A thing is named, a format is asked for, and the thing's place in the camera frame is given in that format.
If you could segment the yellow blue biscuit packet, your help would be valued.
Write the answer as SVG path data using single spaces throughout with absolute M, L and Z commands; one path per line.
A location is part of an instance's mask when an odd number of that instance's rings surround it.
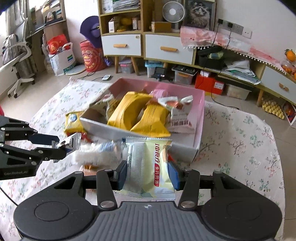
M 81 115 L 84 111 L 74 111 L 66 114 L 65 120 L 65 134 L 70 136 L 74 133 L 85 133 L 83 125 L 80 121 Z

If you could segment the clear white rice cracker pack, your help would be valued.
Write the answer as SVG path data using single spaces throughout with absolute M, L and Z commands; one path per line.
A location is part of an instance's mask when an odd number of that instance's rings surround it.
M 82 136 L 78 150 L 70 157 L 76 164 L 93 165 L 99 168 L 111 168 L 117 166 L 124 158 L 126 144 L 122 140 L 104 141 L 94 140 Z

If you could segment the pale yellow cracker packet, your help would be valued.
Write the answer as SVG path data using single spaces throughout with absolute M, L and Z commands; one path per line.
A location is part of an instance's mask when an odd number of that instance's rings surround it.
M 168 172 L 168 138 L 127 137 L 126 180 L 120 194 L 136 198 L 175 200 Z

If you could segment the gold snack packet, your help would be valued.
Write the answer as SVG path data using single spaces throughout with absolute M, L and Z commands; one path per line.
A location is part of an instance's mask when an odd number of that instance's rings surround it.
M 130 131 L 136 124 L 140 112 L 151 99 L 152 95 L 146 93 L 127 92 L 109 118 L 107 125 Z
M 169 111 L 163 106 L 149 104 L 140 121 L 130 131 L 151 138 L 168 138 L 171 136 L 165 127 L 168 115 Z

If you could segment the white patterned snack packet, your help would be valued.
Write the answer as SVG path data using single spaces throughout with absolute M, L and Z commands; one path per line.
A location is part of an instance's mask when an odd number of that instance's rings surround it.
M 102 99 L 90 104 L 89 108 L 100 113 L 108 121 L 117 108 L 117 100 L 113 94 L 106 94 Z

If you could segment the red white snack packet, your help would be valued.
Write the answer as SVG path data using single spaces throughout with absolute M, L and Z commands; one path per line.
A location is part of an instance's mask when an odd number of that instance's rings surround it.
M 179 168 L 178 163 L 175 161 L 175 159 L 170 154 L 168 154 L 168 167 Z

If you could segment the orange white snack packet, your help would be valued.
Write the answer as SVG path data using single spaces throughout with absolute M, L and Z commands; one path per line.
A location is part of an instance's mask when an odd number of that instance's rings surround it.
M 97 166 L 93 166 L 93 165 L 83 166 L 83 172 L 87 173 L 88 175 L 94 175 L 98 170 L 99 168 Z

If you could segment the white barcode snack packet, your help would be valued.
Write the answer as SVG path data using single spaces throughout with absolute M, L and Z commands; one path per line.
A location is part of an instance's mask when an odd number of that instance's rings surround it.
M 191 121 L 189 120 L 189 113 L 193 104 L 193 96 L 189 95 L 178 99 L 176 96 L 170 96 L 166 101 L 167 107 L 170 108 L 170 121 L 167 129 L 171 133 L 189 133 L 195 132 Z

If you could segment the floral tablecloth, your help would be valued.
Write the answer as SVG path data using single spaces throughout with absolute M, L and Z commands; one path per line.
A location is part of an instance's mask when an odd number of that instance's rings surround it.
M 35 114 L 30 126 L 63 139 L 65 115 L 85 110 L 108 87 L 107 83 L 71 80 Z M 202 175 L 224 172 L 285 210 L 282 166 L 273 131 L 253 114 L 206 102 L 200 151 L 189 167 Z M 79 169 L 73 156 L 68 156 L 57 163 L 43 162 L 34 177 L 1 181 L 2 237 L 20 239 L 13 222 L 16 203 Z

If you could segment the white shopping bag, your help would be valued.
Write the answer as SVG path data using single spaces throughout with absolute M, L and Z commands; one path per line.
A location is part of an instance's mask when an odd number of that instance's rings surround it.
M 69 42 L 61 48 L 60 52 L 53 55 L 49 54 L 49 61 L 56 76 L 64 75 L 75 67 L 76 58 L 72 47 L 73 43 Z

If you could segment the white office chair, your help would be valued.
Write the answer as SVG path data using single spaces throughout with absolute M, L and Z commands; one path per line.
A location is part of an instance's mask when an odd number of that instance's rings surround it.
M 35 84 L 34 73 L 22 74 L 22 71 L 26 71 L 26 66 L 22 65 L 22 61 L 27 60 L 32 52 L 29 43 L 20 41 L 16 34 L 11 34 L 5 38 L 2 51 L 3 65 L 1 66 L 1 72 L 10 69 L 12 72 L 15 72 L 17 77 L 17 81 L 7 95 L 10 98 L 13 94 L 14 98 L 17 98 L 18 91 L 24 83 Z

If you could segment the red cartoon bag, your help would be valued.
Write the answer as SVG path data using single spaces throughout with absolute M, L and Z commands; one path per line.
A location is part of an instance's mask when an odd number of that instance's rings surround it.
M 94 47 L 90 41 L 80 43 L 80 49 L 87 72 L 97 72 L 107 67 L 102 47 Z

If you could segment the red gift box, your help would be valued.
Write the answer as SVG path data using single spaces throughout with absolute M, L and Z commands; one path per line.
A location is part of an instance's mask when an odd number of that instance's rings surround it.
M 195 88 L 208 93 L 221 95 L 224 89 L 224 83 L 216 80 L 214 77 L 206 77 L 199 73 L 195 79 Z

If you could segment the yellow egg tray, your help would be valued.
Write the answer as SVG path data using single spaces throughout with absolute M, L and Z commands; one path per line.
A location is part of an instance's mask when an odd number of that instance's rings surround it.
M 270 97 L 261 98 L 261 107 L 265 112 L 273 114 L 281 120 L 285 118 L 285 115 L 280 105 Z

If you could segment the purple hat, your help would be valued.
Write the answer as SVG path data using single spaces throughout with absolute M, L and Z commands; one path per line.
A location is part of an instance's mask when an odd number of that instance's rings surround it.
M 81 26 L 80 33 L 95 47 L 102 47 L 99 17 L 98 16 L 89 16 L 86 18 Z

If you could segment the pink cloth cover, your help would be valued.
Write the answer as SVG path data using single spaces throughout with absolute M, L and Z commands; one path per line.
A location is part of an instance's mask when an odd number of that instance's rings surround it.
M 230 37 L 229 35 L 200 28 L 182 26 L 180 37 L 181 43 L 185 48 L 210 47 L 216 45 L 282 70 L 280 61 L 256 49 L 253 45 Z

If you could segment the wooden cabinet with drawers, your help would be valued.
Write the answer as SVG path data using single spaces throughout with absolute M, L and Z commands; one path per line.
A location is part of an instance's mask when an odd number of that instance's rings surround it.
M 114 57 L 115 65 L 119 65 L 119 57 L 130 57 L 132 64 L 137 68 L 136 58 L 144 60 L 161 61 L 165 64 L 181 64 L 189 67 L 203 69 L 197 52 L 209 47 L 185 48 L 181 43 L 179 33 L 154 33 L 149 30 L 152 20 L 153 1 L 140 1 L 139 9 L 110 12 L 99 5 L 99 25 L 104 56 Z M 140 17 L 140 25 L 136 30 L 123 32 L 109 32 L 109 21 L 121 17 Z M 258 61 L 246 55 L 230 51 L 234 57 L 250 60 L 251 69 L 259 79 L 257 87 L 261 94 L 268 92 L 276 97 L 295 104 L 295 80 L 289 77 L 284 69 L 280 70 L 267 63 Z

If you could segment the orange fruit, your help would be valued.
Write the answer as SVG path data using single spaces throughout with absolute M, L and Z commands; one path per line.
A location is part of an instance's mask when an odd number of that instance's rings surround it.
M 295 62 L 296 61 L 296 55 L 295 52 L 292 49 L 286 49 L 285 50 L 285 56 L 288 61 Z

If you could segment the cat picture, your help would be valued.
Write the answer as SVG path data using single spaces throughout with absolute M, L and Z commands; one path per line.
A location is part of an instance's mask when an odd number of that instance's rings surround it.
M 184 6 L 184 26 L 214 30 L 216 1 L 188 0 Z

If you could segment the white desk fan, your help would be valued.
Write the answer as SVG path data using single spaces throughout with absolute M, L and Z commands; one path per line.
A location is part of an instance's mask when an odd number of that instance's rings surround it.
M 171 31 L 179 33 L 186 16 L 184 6 L 177 1 L 169 1 L 163 5 L 162 15 L 167 22 L 171 23 Z

